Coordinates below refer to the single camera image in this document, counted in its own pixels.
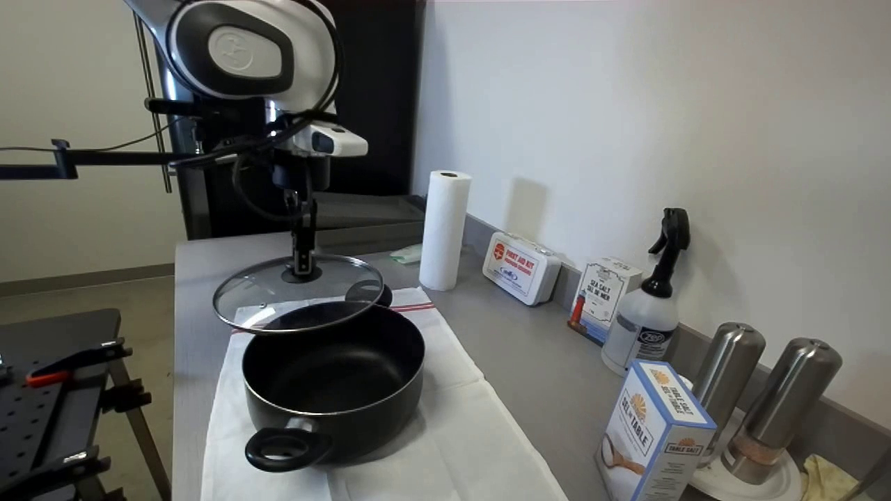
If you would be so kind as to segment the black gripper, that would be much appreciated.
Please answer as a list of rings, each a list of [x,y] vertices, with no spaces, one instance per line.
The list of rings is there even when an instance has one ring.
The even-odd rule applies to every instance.
[[[295,272],[315,269],[318,202],[312,196],[325,187],[325,162],[277,155],[272,164],[272,182],[281,188],[283,212],[291,213],[291,266]]]

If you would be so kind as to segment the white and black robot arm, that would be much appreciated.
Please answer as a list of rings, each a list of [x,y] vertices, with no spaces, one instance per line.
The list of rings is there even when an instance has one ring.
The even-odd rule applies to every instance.
[[[366,138],[333,114],[340,85],[337,21],[319,0],[124,0],[148,25],[170,73],[201,98],[262,99],[263,127],[220,138],[183,157],[233,157],[231,174],[263,162],[359,157]]]

